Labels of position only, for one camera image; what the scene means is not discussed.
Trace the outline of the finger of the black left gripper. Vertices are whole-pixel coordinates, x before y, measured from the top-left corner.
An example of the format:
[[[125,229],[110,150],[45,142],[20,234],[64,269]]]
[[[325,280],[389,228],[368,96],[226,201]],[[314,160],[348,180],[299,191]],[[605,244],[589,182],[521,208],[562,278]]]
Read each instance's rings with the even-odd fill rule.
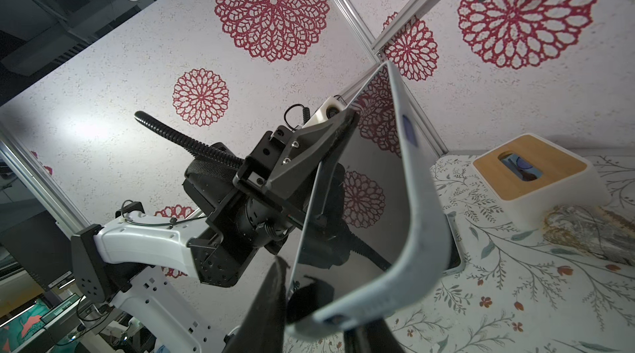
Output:
[[[322,160],[349,140],[358,120],[357,112],[347,108],[325,123],[294,133],[266,181],[265,192],[289,199]]]

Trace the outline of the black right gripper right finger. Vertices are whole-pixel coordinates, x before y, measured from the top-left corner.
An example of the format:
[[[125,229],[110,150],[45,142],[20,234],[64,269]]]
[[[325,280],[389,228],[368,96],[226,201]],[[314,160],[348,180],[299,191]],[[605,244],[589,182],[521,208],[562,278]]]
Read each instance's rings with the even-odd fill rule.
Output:
[[[375,320],[344,332],[345,353],[403,353],[385,320]]]

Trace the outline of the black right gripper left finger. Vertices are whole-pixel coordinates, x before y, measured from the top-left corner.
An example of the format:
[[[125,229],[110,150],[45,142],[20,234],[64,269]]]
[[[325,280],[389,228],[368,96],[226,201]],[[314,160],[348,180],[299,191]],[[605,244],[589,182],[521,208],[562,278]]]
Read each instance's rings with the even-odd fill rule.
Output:
[[[276,257],[237,333],[223,352],[282,352],[288,264]]]

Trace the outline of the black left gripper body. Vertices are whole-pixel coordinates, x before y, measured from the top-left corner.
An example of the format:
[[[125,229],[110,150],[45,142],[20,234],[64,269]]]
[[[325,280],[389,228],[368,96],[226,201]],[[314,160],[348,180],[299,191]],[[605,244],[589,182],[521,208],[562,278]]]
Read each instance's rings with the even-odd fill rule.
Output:
[[[304,225],[319,158],[314,154],[322,125],[293,132],[285,126],[267,131],[244,160],[233,184],[274,210],[284,222]]]

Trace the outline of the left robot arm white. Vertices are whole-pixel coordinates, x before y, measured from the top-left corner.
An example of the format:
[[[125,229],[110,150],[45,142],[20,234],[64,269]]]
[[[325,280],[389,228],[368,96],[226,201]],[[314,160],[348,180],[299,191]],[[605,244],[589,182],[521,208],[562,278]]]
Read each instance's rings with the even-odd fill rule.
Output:
[[[134,316],[170,351],[223,351],[224,332],[185,300],[164,269],[229,288],[259,250],[279,252],[289,233],[304,225],[318,164],[343,142],[357,117],[342,110],[295,132],[279,127],[246,159],[148,113],[135,118],[193,155],[184,188],[202,214],[186,220],[152,217],[139,202],[125,203],[111,222],[71,237],[74,276],[87,300]]]

